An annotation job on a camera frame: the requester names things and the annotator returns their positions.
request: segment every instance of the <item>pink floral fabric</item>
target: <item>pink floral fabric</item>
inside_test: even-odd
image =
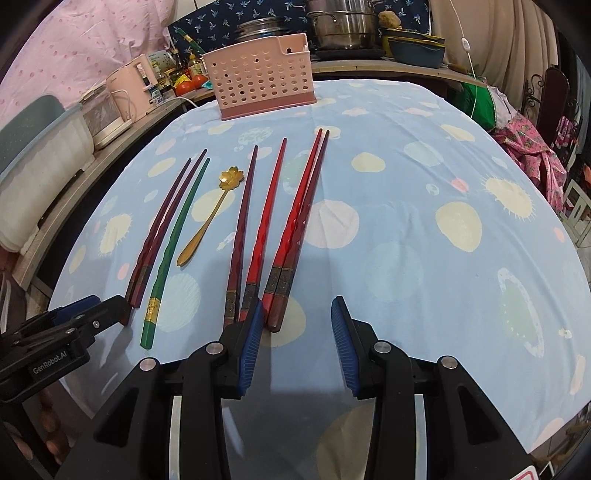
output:
[[[562,211],[566,170],[533,124],[517,113],[505,128],[495,129],[492,137],[538,187],[550,206]]]
[[[64,0],[0,83],[0,128],[42,95],[68,108],[142,53],[162,49],[174,0]]]

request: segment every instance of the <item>kitchen counter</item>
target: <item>kitchen counter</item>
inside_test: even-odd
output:
[[[441,80],[451,80],[455,82],[470,83],[480,87],[486,85],[480,80],[476,80],[463,73],[454,72],[447,67],[438,69],[428,69],[425,67],[415,67],[406,65],[393,60],[328,60],[316,61],[312,63],[312,73],[350,75],[359,73],[360,77],[365,78],[395,78],[400,76],[419,76],[428,78],[439,78]]]
[[[198,102],[209,97],[213,97],[213,92],[207,89],[199,89],[187,95],[187,98],[193,102]],[[24,290],[29,288],[47,250],[51,247],[53,239],[59,233],[62,225],[72,211],[74,211],[86,192],[134,142],[139,140],[152,127],[156,126],[183,103],[181,99],[174,99],[161,105],[134,123],[127,132],[123,133],[104,149],[95,151],[95,161],[63,193],[59,201],[47,214],[27,253],[18,257],[12,275]]]

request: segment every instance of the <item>green chopstick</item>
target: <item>green chopstick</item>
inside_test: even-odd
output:
[[[142,330],[142,339],[140,341],[140,345],[146,350],[150,350],[154,344],[154,333],[156,332],[156,321],[158,320],[160,301],[162,300],[164,284],[166,283],[166,277],[168,276],[168,271],[170,270],[170,264],[173,261],[174,250],[177,248],[178,238],[181,235],[184,221],[187,218],[187,214],[191,208],[191,203],[193,202],[197,188],[201,183],[201,179],[203,178],[203,174],[205,173],[205,169],[208,165],[209,158],[206,158],[199,175],[197,175],[197,178],[195,179],[195,182],[189,191],[189,195],[187,195],[187,199],[183,203],[183,208],[178,214],[177,221],[174,224],[173,232],[170,234],[170,240],[168,240],[168,245],[166,246],[166,250],[164,250],[164,257],[162,258],[162,263],[158,268],[156,282],[154,283],[154,286],[152,287],[152,293],[150,294],[150,300],[146,310],[146,317],[144,319],[144,328]]]
[[[189,45],[191,45],[196,52],[200,53],[201,55],[205,55],[205,50],[203,50],[199,45],[197,45],[197,42],[194,41],[191,37],[189,37],[182,28],[177,27],[177,32],[180,33],[183,36],[183,38],[189,42]]]

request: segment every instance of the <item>blue bowl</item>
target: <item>blue bowl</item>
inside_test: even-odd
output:
[[[394,60],[415,67],[438,69],[445,56],[445,47],[407,40],[388,39]]]

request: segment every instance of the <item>dark red chopstick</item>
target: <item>dark red chopstick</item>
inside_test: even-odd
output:
[[[244,257],[244,239],[246,237],[246,220],[248,218],[248,206],[251,202],[252,179],[255,175],[256,155],[258,146],[255,145],[252,151],[251,164],[248,167],[246,176],[246,185],[242,194],[242,203],[240,213],[238,214],[238,224],[236,226],[236,236],[234,237],[234,250],[230,260],[230,274],[228,276],[228,288],[226,289],[226,306],[223,316],[223,327],[238,321],[240,308],[240,283],[242,281],[242,260]]]
[[[269,316],[267,320],[267,328],[277,333],[281,329],[283,323],[283,317],[287,308],[287,301],[289,300],[291,285],[296,275],[296,268],[298,260],[300,259],[301,244],[304,241],[304,234],[306,232],[306,224],[308,223],[308,217],[310,216],[310,209],[312,202],[314,201],[314,194],[316,193],[316,187],[318,185],[318,179],[320,178],[320,169],[322,168],[322,162],[324,160],[324,154],[326,152],[326,145],[329,141],[330,132],[327,130],[322,141],[322,147],[320,147],[320,153],[318,154],[318,160],[314,166],[314,173],[310,179],[310,184],[306,190],[306,198],[301,208],[300,215],[297,219],[297,226],[293,236],[291,237],[290,250],[287,253],[281,274],[279,276],[279,282],[273,300],[271,308],[269,310]]]
[[[197,168],[199,167],[199,164],[203,160],[203,157],[206,153],[207,148],[201,152],[201,155],[199,155],[199,158],[195,162],[195,165],[193,165],[193,168],[191,168],[191,170],[189,171],[189,175],[187,175],[187,177],[184,179],[184,182],[179,188],[176,196],[174,197],[174,200],[170,205],[170,208],[166,212],[164,220],[158,227],[158,233],[156,234],[154,241],[150,245],[148,254],[146,255],[144,262],[141,266],[139,277],[135,283],[135,288],[131,294],[131,300],[129,304],[135,309],[138,309],[142,303],[142,298],[144,297],[144,292],[146,286],[148,285],[148,280],[150,279],[150,274],[152,273],[152,268],[154,267],[156,256],[158,255],[158,250],[160,249],[160,246],[162,245],[162,242],[164,240],[164,236],[166,235],[166,230],[168,229],[168,226],[170,225],[170,222],[172,221],[174,214],[176,213],[178,204],[183,198],[185,190],[187,190],[187,187],[189,186],[191,179],[195,175],[195,172],[197,171]]]
[[[312,150],[310,151],[310,156],[308,157],[306,169],[304,170],[304,173],[300,180],[300,185],[298,186],[297,192],[295,193],[294,203],[291,206],[291,211],[287,218],[287,223],[285,224],[285,229],[283,230],[281,240],[279,241],[279,248],[277,249],[275,259],[273,260],[273,266],[271,267],[271,272],[269,273],[267,286],[265,287],[265,292],[262,296],[262,306],[264,310],[265,319],[267,318],[269,310],[271,308],[271,303],[273,302],[273,295],[275,295],[275,291],[277,290],[277,283],[279,282],[279,276],[281,274],[281,269],[283,268],[283,262],[285,261],[287,252],[290,249],[291,237],[296,228],[297,219],[300,215],[301,204],[306,193],[308,179],[310,178],[312,166],[314,165],[314,158],[316,157],[316,151],[318,150],[318,144],[320,143],[321,136],[322,129],[319,129],[318,134],[316,135],[316,139],[314,140]]]
[[[191,163],[191,159],[189,158],[187,160],[187,162],[185,163],[185,165],[183,166],[183,168],[181,169],[181,172],[178,174],[177,178],[175,179],[173,186],[170,187],[170,190],[168,191],[166,198],[162,202],[162,205],[160,205],[160,209],[158,210],[158,213],[156,214],[156,217],[154,218],[154,222],[152,223],[152,226],[150,227],[150,231],[148,232],[148,236],[146,237],[146,240],[144,241],[144,246],[142,247],[142,251],[139,253],[138,260],[135,263],[135,267],[134,267],[134,270],[131,274],[131,278],[129,279],[129,283],[127,284],[127,292],[125,293],[125,299],[127,301],[131,301],[131,295],[134,291],[135,283],[138,281],[139,273],[141,271],[142,265],[144,264],[145,257],[146,257],[146,255],[148,255],[148,251],[150,251],[150,246],[152,245],[152,241],[154,240],[154,237],[156,236],[156,232],[158,231],[158,227],[160,226],[160,222],[162,221],[162,217],[166,213],[166,209],[168,208],[168,204],[170,203],[170,200],[172,200],[174,192],[176,192],[178,184],[181,182],[181,179],[183,178],[183,175],[184,175],[185,171],[187,170],[190,163]],[[127,325],[127,320],[128,320],[127,318],[124,320],[125,321],[124,325]]]

